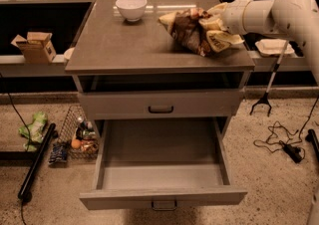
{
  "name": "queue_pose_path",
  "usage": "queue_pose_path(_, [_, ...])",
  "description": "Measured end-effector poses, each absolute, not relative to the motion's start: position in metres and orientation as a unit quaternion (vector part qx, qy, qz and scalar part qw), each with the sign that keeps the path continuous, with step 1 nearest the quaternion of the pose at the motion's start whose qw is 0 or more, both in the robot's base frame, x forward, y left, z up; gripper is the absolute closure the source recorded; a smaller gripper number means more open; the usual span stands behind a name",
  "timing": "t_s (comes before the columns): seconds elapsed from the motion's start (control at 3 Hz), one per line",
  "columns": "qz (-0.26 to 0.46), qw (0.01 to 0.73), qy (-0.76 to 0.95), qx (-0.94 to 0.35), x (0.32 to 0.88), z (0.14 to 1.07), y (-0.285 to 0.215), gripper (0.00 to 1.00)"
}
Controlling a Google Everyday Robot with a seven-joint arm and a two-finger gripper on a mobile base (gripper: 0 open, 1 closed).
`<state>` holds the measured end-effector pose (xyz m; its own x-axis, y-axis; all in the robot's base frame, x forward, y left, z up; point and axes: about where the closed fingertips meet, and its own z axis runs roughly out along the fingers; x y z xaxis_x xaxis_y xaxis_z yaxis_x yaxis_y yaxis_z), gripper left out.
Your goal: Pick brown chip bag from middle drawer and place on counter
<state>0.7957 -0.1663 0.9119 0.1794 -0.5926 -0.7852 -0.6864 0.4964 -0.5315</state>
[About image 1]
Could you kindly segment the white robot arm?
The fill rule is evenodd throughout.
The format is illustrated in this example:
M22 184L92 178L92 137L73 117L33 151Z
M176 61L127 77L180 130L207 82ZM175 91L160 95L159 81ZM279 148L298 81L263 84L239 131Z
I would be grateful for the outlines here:
M319 8L315 0L235 0L221 13L231 34L258 33L292 40L319 84Z

